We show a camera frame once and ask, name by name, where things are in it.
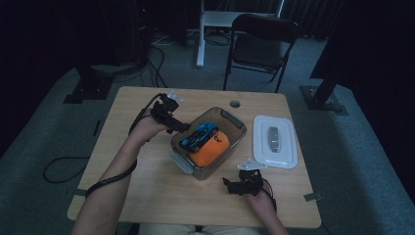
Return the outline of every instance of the gray carpet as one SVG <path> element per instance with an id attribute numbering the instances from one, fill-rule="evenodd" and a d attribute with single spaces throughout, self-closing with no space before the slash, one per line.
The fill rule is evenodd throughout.
<path id="1" fill-rule="evenodd" d="M 227 47 L 226 38 L 211 35 L 205 66 L 196 68 L 197 33 L 184 47 L 174 41 L 160 41 L 150 61 L 171 88 L 213 89 L 222 87 Z M 280 93 L 286 95 L 323 225 L 317 229 L 290 228 L 291 234 L 414 234 L 415 208 L 395 175 L 391 164 L 352 93 L 338 86 L 335 95 L 348 116 L 311 111 L 300 86 L 318 86 L 309 79 L 325 41 L 302 38 L 293 49 Z M 106 73 L 121 68 L 96 66 Z M 47 163 L 60 157 L 88 157 L 120 86 L 155 86 L 151 66 L 115 77 L 107 100 L 86 100 L 63 104 L 79 80 L 70 70 L 51 89 L 30 122 L 0 161 L 0 234 L 69 234 L 73 222 L 67 218 L 72 195 L 80 175 L 64 183 L 47 182 L 42 172 Z M 273 92 L 276 81 L 268 75 L 234 70 L 228 90 Z M 56 162 L 48 170 L 50 179 L 65 179 L 82 170 L 87 159 Z M 130 224 L 121 223 L 118 234 Z"/>

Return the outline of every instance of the person's left arm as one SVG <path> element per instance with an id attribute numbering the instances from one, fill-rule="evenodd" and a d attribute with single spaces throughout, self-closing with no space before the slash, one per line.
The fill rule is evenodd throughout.
<path id="1" fill-rule="evenodd" d="M 117 152 L 99 181 L 126 172 L 137 159 L 141 147 L 165 125 L 152 117 L 142 118 Z M 119 181 L 93 191 L 85 200 L 75 222 L 72 234 L 115 234 L 119 216 L 128 192 L 131 174 Z"/>

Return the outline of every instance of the orange object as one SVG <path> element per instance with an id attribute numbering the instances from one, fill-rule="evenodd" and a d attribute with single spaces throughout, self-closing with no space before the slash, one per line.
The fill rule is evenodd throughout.
<path id="1" fill-rule="evenodd" d="M 189 153 L 193 163 L 197 166 L 210 165 L 230 146 L 229 139 L 222 131 L 218 130 L 206 144 L 196 153 Z"/>

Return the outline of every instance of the blue object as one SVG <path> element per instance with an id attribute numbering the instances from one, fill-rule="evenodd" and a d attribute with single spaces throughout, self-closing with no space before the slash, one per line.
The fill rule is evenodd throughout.
<path id="1" fill-rule="evenodd" d="M 203 122 L 186 139 L 180 141 L 179 145 L 190 153 L 198 152 L 219 128 L 213 122 Z"/>

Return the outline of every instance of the black chair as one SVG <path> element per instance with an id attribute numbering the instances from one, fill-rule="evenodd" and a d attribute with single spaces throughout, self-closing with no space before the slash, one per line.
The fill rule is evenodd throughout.
<path id="1" fill-rule="evenodd" d="M 238 16 L 232 22 L 231 45 L 223 90 L 226 90 L 228 75 L 232 68 L 271 73 L 273 75 L 270 82 L 281 69 L 275 88 L 275 93 L 277 93 L 290 51 L 299 36 L 299 26 L 289 20 L 255 14 Z"/>

